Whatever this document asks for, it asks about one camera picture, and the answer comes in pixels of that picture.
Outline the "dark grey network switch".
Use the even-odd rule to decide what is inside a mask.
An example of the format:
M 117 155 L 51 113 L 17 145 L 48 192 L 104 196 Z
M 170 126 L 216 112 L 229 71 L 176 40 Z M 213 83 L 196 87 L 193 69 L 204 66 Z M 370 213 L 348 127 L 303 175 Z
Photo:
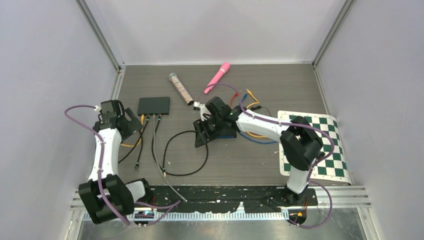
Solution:
M 142 97 L 138 101 L 137 115 L 169 115 L 170 97 Z

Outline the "black power adapter with cord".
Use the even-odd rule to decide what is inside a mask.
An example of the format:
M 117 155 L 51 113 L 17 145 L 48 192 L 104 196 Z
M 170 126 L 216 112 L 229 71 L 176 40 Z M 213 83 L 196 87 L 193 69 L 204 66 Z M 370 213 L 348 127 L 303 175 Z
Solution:
M 257 105 L 257 106 L 254 106 L 254 107 L 251 108 L 252 111 L 257 111 L 257 110 L 260 110 L 260 109 L 265 109 L 267 111 L 268 115 L 270 117 L 272 117 L 272 114 L 271 114 L 270 110 L 267 107 L 264 107 L 264 106 L 261 106 L 261 105 Z

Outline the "small black TP-Link switch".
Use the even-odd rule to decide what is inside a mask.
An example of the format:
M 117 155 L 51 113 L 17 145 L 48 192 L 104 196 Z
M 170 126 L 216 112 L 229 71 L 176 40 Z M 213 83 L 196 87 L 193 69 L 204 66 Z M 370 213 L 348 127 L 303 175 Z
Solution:
M 218 139 L 234 139 L 237 137 L 237 131 L 232 128 L 222 128 L 219 130 Z

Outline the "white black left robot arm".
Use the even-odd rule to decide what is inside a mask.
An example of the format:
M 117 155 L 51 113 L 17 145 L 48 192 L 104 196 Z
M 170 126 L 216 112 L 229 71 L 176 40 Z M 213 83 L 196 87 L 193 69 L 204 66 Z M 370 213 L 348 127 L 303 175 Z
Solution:
M 135 203 L 148 207 L 153 193 L 144 179 L 124 183 L 118 174 L 121 143 L 142 130 L 143 125 L 130 108 L 119 100 L 108 100 L 98 108 L 98 121 L 92 127 L 96 140 L 93 168 L 78 194 L 96 225 L 133 214 Z

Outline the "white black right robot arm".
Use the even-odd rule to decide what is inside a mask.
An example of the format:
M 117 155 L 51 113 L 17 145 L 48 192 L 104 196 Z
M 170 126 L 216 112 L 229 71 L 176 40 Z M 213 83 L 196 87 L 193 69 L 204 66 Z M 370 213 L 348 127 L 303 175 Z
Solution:
M 200 112 L 200 119 L 194 125 L 194 146 L 199 148 L 219 139 L 223 133 L 250 132 L 278 142 L 290 164 L 289 178 L 285 184 L 283 198 L 291 205 L 299 205 L 306 197 L 310 170 L 313 163 L 322 157 L 324 144 L 318 129 L 301 116 L 293 120 L 278 120 L 243 107 L 241 104 L 230 108 L 220 97 L 213 97 L 205 104 L 190 103 Z

